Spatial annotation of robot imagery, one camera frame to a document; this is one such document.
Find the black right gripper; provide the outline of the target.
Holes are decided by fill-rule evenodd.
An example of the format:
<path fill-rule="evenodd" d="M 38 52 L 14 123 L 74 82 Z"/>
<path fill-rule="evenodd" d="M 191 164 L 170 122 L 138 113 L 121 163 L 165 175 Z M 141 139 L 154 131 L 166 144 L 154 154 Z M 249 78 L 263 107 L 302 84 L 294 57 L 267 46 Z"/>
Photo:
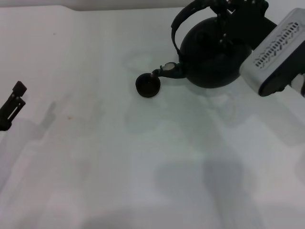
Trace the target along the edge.
<path fill-rule="evenodd" d="M 210 8 L 217 15 L 220 45 L 233 45 L 235 40 L 255 50 L 277 26 L 264 16 L 266 0 L 211 0 Z"/>

